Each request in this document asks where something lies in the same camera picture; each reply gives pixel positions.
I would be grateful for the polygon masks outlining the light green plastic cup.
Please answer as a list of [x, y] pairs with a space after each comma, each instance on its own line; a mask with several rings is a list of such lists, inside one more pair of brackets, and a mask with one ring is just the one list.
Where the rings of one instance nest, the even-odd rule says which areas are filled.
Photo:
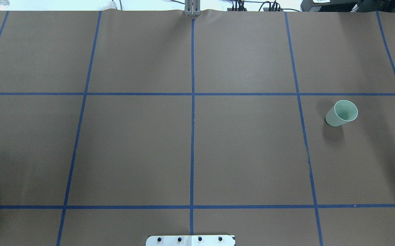
[[325, 122], [332, 127], [338, 127], [354, 121], [357, 116], [358, 108], [354, 103], [349, 100], [339, 100], [327, 112]]

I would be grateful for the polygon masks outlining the aluminium frame post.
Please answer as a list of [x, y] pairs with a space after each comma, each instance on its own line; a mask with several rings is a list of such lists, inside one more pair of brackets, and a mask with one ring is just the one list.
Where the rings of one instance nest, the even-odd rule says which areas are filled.
[[185, 16], [200, 16], [200, 0], [185, 0], [184, 1], [184, 14]]

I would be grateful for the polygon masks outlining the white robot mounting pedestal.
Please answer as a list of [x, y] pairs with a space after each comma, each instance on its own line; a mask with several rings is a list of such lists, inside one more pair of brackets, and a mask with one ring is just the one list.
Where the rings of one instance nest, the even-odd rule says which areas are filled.
[[235, 246], [234, 235], [154, 235], [146, 246]]

